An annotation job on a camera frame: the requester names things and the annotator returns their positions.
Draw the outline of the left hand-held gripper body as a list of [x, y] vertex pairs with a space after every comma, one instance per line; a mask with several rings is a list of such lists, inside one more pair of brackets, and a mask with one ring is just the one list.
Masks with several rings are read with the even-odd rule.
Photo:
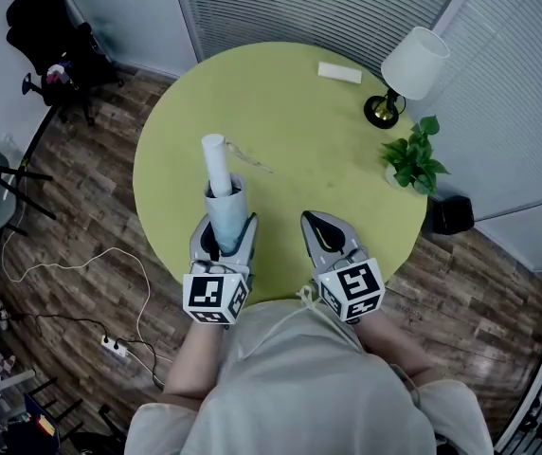
[[252, 254], [213, 261], [194, 253], [183, 278], [183, 310], [199, 323], [235, 324], [251, 291]]

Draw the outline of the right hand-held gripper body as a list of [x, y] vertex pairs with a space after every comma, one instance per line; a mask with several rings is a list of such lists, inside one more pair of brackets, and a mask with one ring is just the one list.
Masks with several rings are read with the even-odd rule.
[[386, 292], [378, 263], [365, 248], [324, 265], [315, 280], [320, 297], [347, 323], [378, 310]]

